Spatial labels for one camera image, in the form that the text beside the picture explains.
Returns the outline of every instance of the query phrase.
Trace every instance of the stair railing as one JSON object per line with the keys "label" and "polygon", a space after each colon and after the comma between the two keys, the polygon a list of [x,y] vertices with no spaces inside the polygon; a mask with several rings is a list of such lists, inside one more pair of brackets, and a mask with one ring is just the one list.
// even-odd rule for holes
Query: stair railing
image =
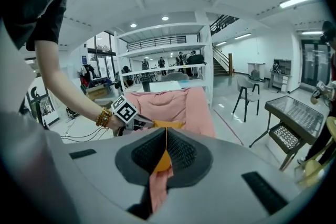
{"label": "stair railing", "polygon": [[232,76],[233,65],[232,65],[232,54],[228,54],[228,57],[222,53],[218,48],[213,46],[214,58],[219,62],[219,64],[228,72],[229,76]]}

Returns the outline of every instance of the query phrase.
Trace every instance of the black bag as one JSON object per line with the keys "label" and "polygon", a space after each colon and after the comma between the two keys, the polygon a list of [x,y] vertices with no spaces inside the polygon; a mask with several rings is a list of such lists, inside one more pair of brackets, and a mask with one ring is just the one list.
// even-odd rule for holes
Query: black bag
{"label": "black bag", "polygon": [[189,65],[197,65],[199,63],[205,63],[204,62],[204,56],[201,54],[191,55],[188,58],[188,64]]}

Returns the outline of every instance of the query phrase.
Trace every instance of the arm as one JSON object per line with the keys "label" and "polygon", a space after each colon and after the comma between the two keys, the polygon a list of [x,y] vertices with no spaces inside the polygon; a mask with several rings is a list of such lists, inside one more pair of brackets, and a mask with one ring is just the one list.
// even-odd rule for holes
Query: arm
{"label": "arm", "polygon": [[[37,40],[35,41],[35,50],[45,86],[66,106],[84,117],[96,121],[101,107],[79,92],[60,70],[57,44],[52,41]],[[113,115],[108,127],[116,130],[122,125],[119,119]]]}

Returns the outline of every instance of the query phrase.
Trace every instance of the hand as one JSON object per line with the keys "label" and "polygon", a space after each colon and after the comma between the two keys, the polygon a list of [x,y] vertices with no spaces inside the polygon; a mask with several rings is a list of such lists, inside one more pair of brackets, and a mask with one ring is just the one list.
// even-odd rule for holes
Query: hand
{"label": "hand", "polygon": [[108,128],[112,129],[113,131],[117,131],[119,128],[125,126],[125,123],[119,119],[116,115],[112,115],[109,124],[107,125]]}

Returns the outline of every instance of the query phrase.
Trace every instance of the pink cloth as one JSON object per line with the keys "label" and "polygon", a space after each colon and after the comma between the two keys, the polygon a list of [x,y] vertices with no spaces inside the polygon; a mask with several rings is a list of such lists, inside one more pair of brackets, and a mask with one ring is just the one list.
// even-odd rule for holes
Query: pink cloth
{"label": "pink cloth", "polygon": [[160,93],[132,92],[125,96],[141,115],[151,120],[183,122],[183,130],[216,137],[202,87]]}

